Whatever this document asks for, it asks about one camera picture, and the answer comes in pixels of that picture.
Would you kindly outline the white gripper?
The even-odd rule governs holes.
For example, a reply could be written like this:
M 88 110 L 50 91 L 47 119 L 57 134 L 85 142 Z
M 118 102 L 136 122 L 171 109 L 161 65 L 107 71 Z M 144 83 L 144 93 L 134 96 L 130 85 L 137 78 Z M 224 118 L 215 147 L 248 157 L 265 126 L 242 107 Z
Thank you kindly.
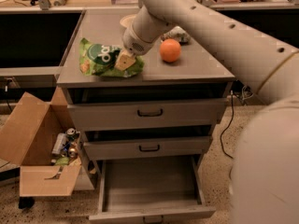
M 124 71 L 135 63 L 136 55 L 146 54 L 153 46 L 152 43 L 143 41 L 134 31 L 133 25 L 130 25 L 122 37 L 123 46 L 117 57 L 114 67 Z

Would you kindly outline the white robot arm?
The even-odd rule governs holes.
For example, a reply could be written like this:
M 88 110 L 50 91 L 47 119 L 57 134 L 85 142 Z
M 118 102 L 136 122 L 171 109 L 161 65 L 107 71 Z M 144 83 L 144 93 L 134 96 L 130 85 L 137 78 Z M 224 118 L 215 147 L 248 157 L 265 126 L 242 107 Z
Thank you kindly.
M 123 36 L 120 70 L 180 26 L 266 104 L 237 141 L 233 224 L 299 224 L 299 59 L 297 48 L 195 0 L 142 0 Z

